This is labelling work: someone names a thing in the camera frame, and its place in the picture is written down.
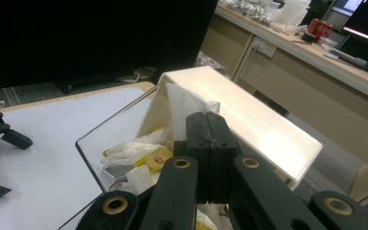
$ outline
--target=electrical outlet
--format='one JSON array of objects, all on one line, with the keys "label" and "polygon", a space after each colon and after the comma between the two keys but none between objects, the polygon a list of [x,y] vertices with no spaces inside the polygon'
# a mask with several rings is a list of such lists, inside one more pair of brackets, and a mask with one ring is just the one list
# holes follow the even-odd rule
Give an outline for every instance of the electrical outlet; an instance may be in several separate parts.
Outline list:
[{"label": "electrical outlet", "polygon": [[262,54],[268,56],[269,58],[273,58],[274,53],[276,52],[277,46],[271,44],[270,42],[255,36],[252,41],[252,47]]}]

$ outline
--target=gray floor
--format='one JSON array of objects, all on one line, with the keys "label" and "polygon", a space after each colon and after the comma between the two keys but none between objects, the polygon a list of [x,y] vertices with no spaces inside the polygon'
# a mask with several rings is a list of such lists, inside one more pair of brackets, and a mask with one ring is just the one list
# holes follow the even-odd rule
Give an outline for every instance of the gray floor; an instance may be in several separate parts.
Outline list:
[{"label": "gray floor", "polygon": [[[13,106],[114,87],[122,84],[126,83],[123,81],[108,80],[75,85],[69,94],[62,93],[52,82],[16,86],[0,89],[0,101],[5,101],[7,106]],[[305,200],[310,200],[314,193],[323,190],[334,190],[346,194],[346,191],[350,190],[350,181],[355,178],[356,169],[360,167],[362,163],[352,157],[349,152],[344,151],[344,149],[335,145],[292,114],[288,115],[287,118],[310,135],[317,138],[325,146],[313,163],[307,176],[295,190],[295,193]],[[338,174],[340,178],[334,181],[330,180],[329,178],[334,179],[335,174]]]}]

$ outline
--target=yellow package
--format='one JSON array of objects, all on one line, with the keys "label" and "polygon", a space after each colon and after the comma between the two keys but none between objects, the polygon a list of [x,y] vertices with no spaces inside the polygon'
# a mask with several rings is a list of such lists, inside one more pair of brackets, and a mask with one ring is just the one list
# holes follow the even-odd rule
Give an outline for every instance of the yellow package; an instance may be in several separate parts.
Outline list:
[{"label": "yellow package", "polygon": [[150,173],[156,173],[163,168],[164,162],[171,157],[173,157],[173,153],[169,148],[160,146],[136,161],[134,167],[140,167],[146,164],[149,166]]}]

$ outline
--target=white tabletop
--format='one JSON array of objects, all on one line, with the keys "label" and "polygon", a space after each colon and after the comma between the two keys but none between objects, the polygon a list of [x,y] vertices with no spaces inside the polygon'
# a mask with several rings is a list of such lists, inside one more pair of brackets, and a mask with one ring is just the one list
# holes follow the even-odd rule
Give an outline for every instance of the white tabletop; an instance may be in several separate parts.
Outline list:
[{"label": "white tabletop", "polygon": [[34,144],[22,150],[0,140],[0,185],[12,189],[0,198],[0,230],[59,229],[101,194],[75,142],[143,92],[125,87],[4,112]]}]

